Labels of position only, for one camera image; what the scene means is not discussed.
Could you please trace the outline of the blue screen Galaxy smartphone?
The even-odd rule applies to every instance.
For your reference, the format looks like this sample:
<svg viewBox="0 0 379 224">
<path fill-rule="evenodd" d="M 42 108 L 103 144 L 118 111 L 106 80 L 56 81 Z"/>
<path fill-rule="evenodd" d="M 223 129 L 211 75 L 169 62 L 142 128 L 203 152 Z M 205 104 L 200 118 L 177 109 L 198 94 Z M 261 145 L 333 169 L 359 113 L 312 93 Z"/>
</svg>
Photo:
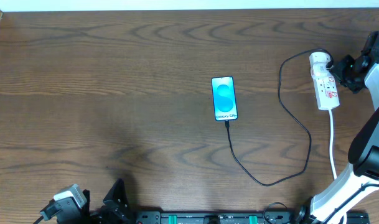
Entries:
<svg viewBox="0 0 379 224">
<path fill-rule="evenodd" d="M 214 115 L 216 121 L 238 119 L 233 77 L 211 79 Z"/>
</svg>

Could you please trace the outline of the white power strip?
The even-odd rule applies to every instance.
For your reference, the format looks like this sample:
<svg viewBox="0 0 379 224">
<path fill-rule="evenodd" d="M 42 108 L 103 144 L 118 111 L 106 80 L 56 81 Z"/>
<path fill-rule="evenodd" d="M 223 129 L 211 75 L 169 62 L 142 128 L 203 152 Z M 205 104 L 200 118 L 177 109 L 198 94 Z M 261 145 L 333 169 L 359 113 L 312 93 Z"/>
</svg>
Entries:
<svg viewBox="0 0 379 224">
<path fill-rule="evenodd" d="M 335 78 L 326 69 L 325 64 L 315 63 L 311 66 L 311 77 L 316 93 L 319 110 L 332 110 L 340 105 Z"/>
</svg>

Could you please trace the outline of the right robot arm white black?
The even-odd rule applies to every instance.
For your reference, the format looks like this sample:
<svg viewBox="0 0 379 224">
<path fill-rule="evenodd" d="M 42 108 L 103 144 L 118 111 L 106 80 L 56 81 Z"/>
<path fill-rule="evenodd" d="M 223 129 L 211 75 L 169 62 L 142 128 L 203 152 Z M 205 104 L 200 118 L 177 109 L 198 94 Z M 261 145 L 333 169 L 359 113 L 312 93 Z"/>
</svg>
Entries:
<svg viewBox="0 0 379 224">
<path fill-rule="evenodd" d="M 363 198 L 379 190 L 379 31 L 369 34 L 358 58 L 346 55 L 333 63 L 326 53 L 309 57 L 315 85 L 325 96 L 335 97 L 332 81 L 337 80 L 352 93 L 369 90 L 374 113 L 352 141 L 348 164 L 321 193 L 299 209 L 294 223 L 369 223 L 369 216 L 351 209 Z"/>
</svg>

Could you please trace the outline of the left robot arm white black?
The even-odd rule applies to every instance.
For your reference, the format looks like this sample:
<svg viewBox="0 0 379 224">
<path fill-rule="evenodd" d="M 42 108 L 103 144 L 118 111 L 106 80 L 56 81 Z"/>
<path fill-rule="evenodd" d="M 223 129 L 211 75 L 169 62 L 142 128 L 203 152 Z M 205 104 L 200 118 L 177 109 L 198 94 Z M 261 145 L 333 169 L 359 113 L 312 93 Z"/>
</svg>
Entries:
<svg viewBox="0 0 379 224">
<path fill-rule="evenodd" d="M 138 222 L 130 209 L 123 179 L 114 183 L 103 199 L 103 206 L 95 211 L 90 210 L 89 190 L 81 190 L 77 184 L 63 188 L 40 211 L 40 217 L 34 224 L 49 221 L 53 217 L 61 224 Z"/>
</svg>

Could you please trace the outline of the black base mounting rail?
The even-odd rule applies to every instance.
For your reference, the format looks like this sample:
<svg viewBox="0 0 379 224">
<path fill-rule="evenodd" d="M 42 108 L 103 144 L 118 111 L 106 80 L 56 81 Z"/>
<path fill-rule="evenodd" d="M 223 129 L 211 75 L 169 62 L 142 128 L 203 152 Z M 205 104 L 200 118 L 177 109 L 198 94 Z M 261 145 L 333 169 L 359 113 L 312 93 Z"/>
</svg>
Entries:
<svg viewBox="0 0 379 224">
<path fill-rule="evenodd" d="M 271 211 L 256 213 L 163 213 L 136 212 L 137 223 L 142 224 L 265 224 L 293 223 L 291 212 Z"/>
</svg>

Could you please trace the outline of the white USB charger adapter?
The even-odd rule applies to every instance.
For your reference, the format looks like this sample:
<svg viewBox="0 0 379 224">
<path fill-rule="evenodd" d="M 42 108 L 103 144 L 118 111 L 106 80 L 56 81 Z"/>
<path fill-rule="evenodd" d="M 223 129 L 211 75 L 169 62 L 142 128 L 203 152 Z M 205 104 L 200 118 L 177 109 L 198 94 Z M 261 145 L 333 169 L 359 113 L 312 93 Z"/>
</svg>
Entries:
<svg viewBox="0 0 379 224">
<path fill-rule="evenodd" d="M 329 68 L 332 57 L 325 52 L 314 52 L 309 56 L 311 66 L 311 77 L 316 80 L 318 78 L 325 78 L 329 76 Z"/>
</svg>

